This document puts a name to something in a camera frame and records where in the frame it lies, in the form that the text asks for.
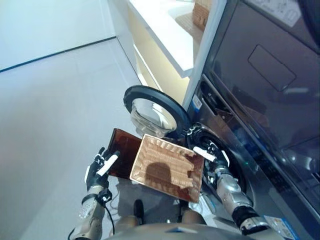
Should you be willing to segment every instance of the wooden item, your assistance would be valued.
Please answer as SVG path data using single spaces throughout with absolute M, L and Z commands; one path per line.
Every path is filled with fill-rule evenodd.
M 145 134 L 130 179 L 179 199 L 197 203 L 204 158 L 190 149 Z

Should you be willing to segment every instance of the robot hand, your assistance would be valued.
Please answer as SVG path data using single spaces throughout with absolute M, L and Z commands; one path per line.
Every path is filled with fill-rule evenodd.
M 71 240 L 100 240 L 102 237 L 102 220 L 105 215 L 106 203 L 112 199 L 109 191 L 108 170 L 118 159 L 119 151 L 111 154 L 102 147 L 93 159 L 93 163 L 87 167 L 84 182 L 88 194 L 81 202 L 79 223 L 70 233 Z

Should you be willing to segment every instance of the black wheel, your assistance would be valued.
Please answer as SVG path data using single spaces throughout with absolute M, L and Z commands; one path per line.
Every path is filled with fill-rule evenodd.
M 144 204 L 140 199 L 135 200 L 133 205 L 133 214 L 139 218 L 143 219 L 145 215 Z

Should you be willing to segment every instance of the wire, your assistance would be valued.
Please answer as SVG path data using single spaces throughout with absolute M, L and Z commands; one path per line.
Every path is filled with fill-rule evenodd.
M 107 205 L 104 206 L 105 210 L 108 212 L 111 223 L 112 223 L 112 233 L 113 235 L 115 235 L 115 224 L 114 224 L 114 220 L 112 219 L 111 213 L 109 211 L 109 209 L 107 208 Z
M 68 240 L 70 240 L 70 237 L 71 237 L 71 235 L 74 233 L 74 231 L 75 231 L 75 228 L 72 229 L 72 231 L 69 233 L 69 235 L 68 235 Z

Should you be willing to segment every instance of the brown tray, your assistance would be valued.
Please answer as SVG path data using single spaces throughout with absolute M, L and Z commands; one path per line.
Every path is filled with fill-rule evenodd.
M 113 129 L 108 149 L 111 153 L 119 151 L 120 156 L 110 168 L 109 175 L 129 179 L 140 143 L 140 138 L 121 129 Z
M 190 149 L 145 134 L 130 179 L 179 199 L 197 203 L 204 158 Z

